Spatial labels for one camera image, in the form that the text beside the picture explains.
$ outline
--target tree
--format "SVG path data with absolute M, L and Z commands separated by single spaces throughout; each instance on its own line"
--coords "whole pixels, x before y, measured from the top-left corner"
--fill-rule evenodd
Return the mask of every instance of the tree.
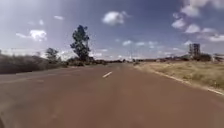
M 74 43 L 70 46 L 79 57 L 80 61 L 87 61 L 89 59 L 90 48 L 88 46 L 89 36 L 86 34 L 87 27 L 79 25 L 72 37 Z
M 58 54 L 58 51 L 53 48 L 48 48 L 46 50 L 46 56 L 47 56 L 47 59 L 50 61 L 50 63 L 57 62 L 57 54 Z

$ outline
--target building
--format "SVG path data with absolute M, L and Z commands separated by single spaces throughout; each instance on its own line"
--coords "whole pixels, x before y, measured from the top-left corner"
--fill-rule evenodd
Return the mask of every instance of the building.
M 189 55 L 191 58 L 198 57 L 200 55 L 200 44 L 189 45 Z

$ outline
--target vegetation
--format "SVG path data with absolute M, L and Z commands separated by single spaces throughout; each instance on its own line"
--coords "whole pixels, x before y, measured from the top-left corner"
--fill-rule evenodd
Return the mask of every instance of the vegetation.
M 9 56 L 3 55 L 0 50 L 0 74 L 32 72 L 67 66 L 121 63 L 119 60 L 94 60 L 93 57 L 89 57 L 90 48 L 88 46 L 88 41 L 90 38 L 86 31 L 87 27 L 80 25 L 73 33 L 72 37 L 74 43 L 70 46 L 77 57 L 70 58 L 67 61 L 62 61 L 61 58 L 58 57 L 58 51 L 53 48 L 48 48 L 46 50 L 46 58 L 40 57 L 40 52 L 38 52 L 36 56 Z
M 87 27 L 80 25 L 73 33 L 74 43 L 70 46 L 79 57 L 80 61 L 88 61 L 90 48 L 88 46 L 89 36 L 86 34 Z
M 46 50 L 46 56 L 50 63 L 53 63 L 53 64 L 57 63 L 58 61 L 57 54 L 58 54 L 58 51 L 53 48 L 48 48 Z
M 183 80 L 201 85 L 224 89 L 224 64 L 211 62 L 174 62 L 174 63 L 145 63 L 139 69 L 155 70 Z

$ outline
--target cloud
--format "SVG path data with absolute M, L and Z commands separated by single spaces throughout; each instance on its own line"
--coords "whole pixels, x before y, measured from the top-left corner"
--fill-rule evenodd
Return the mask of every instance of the cloud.
M 178 13 L 173 13 L 173 17 L 174 17 L 175 19 L 179 19 L 179 18 L 180 18 L 180 15 L 179 15 Z
M 102 52 L 108 52 L 108 49 L 101 49 Z
M 201 31 L 202 33 L 216 33 L 217 31 L 215 29 L 212 28 L 204 28 Z
M 68 60 L 76 55 L 72 50 L 62 50 L 59 51 L 58 56 L 61 57 L 62 60 Z
M 176 51 L 176 52 L 184 52 L 184 50 L 180 49 L 180 48 L 173 48 L 172 49 L 173 51 Z
M 200 16 L 200 9 L 211 4 L 216 9 L 224 9 L 224 0 L 183 0 L 184 7 L 180 12 L 189 17 Z
M 185 33 L 193 34 L 193 33 L 197 33 L 197 32 L 200 32 L 200 31 L 201 31 L 201 29 L 198 25 L 191 24 L 190 26 L 188 26 Z
M 156 42 L 152 42 L 152 41 L 149 41 L 148 44 L 149 44 L 149 48 L 151 48 L 151 49 L 155 48 L 155 46 L 157 45 Z
M 16 36 L 18 36 L 19 38 L 23 38 L 23 39 L 30 38 L 29 36 L 26 36 L 26 35 L 21 34 L 21 33 L 16 33 Z
M 145 42 L 138 42 L 136 43 L 136 46 L 144 46 L 145 45 Z
M 96 58 L 100 58 L 100 57 L 103 56 L 103 54 L 102 53 L 99 53 L 99 52 L 98 53 L 91 52 L 89 56 L 96 57 Z
M 42 42 L 47 40 L 47 33 L 44 30 L 30 30 L 29 35 L 16 33 L 16 36 L 22 39 L 32 39 L 36 42 Z
M 62 17 L 62 16 L 54 16 L 54 18 L 57 20 L 64 20 L 64 17 Z
M 31 30 L 30 36 L 34 41 L 37 42 L 47 40 L 47 33 L 44 30 Z
M 186 14 L 189 17 L 198 17 L 198 16 L 200 16 L 199 9 L 194 7 L 194 6 L 191 6 L 191 5 L 183 7 L 181 9 L 181 12 Z
M 111 26 L 118 25 L 118 24 L 124 24 L 125 19 L 128 18 L 126 12 L 116 12 L 111 11 L 105 14 L 105 16 L 102 19 L 102 22 Z
M 173 24 L 172 27 L 176 28 L 176 29 L 182 29 L 184 26 L 186 25 L 184 19 L 178 19 L 176 20 Z
M 208 40 L 211 42 L 224 42 L 224 35 L 215 35 L 208 37 Z
M 185 42 L 183 45 L 185 45 L 185 46 L 189 46 L 190 44 L 193 44 L 193 42 L 191 42 L 190 40 L 188 40 L 188 41 Z
M 132 44 L 132 41 L 130 41 L 130 40 L 127 40 L 127 41 L 123 42 L 123 46 L 128 46 L 130 44 Z
M 43 20 L 40 20 L 39 21 L 39 25 L 43 26 L 44 25 L 44 21 Z

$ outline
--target dashed center line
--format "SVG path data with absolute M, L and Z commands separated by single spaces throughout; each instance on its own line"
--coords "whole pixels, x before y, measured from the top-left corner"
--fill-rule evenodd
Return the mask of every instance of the dashed center line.
M 112 74 L 112 72 L 109 72 L 109 73 L 105 74 L 105 75 L 103 76 L 103 78 L 106 78 L 106 77 L 108 77 L 108 76 L 111 75 L 111 74 Z

